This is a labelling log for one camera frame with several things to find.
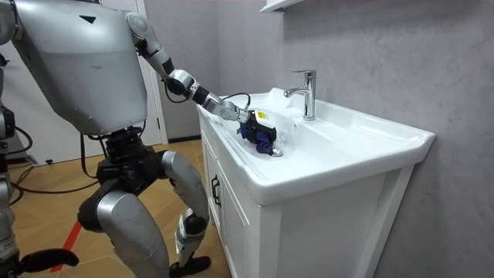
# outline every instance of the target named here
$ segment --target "gray robot panel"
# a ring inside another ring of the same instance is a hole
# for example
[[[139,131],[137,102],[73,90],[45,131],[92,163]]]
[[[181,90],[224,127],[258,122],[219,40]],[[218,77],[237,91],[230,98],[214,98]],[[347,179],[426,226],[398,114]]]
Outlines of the gray robot panel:
[[[95,135],[145,120],[147,93],[122,12],[67,0],[15,4],[14,46],[58,115]]]

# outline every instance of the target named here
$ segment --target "chrome faucet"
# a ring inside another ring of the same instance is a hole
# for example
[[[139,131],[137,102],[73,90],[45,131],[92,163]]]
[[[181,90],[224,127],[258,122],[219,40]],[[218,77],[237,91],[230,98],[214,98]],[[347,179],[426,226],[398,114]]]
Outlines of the chrome faucet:
[[[300,93],[306,97],[306,105],[303,111],[304,120],[316,119],[316,73],[314,69],[297,70],[294,73],[304,73],[306,85],[300,88],[285,90],[283,95],[291,97],[294,93]]]

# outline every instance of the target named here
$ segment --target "blue object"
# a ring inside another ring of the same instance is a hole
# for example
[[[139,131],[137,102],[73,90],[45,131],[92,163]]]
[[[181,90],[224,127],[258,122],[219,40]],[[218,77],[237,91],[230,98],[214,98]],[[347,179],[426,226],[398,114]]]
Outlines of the blue object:
[[[242,135],[243,139],[247,138],[247,124],[242,124],[240,123],[240,128],[239,128],[240,134]],[[255,133],[255,149],[257,152],[260,154],[270,154],[273,146],[272,143],[269,140],[268,134],[264,132],[256,132]]]
[[[257,144],[255,149],[260,154],[270,154],[272,151],[272,143],[269,142],[268,134],[258,132],[255,137],[257,138]]]

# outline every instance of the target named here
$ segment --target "faucet handle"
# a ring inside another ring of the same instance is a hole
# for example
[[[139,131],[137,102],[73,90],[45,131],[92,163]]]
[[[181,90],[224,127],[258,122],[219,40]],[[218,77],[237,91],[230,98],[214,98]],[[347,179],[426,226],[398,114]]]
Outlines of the faucet handle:
[[[302,69],[302,70],[295,70],[293,73],[304,73],[304,76],[306,78],[310,77],[316,77],[317,76],[317,70],[315,69]]]

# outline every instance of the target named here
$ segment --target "faucet spout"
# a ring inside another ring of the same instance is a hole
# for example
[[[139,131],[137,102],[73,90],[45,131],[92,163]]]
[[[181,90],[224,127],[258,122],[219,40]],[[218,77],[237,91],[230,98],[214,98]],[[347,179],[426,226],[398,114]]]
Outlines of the faucet spout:
[[[288,90],[285,90],[285,92],[283,93],[283,96],[285,96],[285,97],[291,97],[295,93],[299,93],[299,94],[309,93],[309,88],[307,88],[307,87],[300,87],[300,88],[288,89]]]

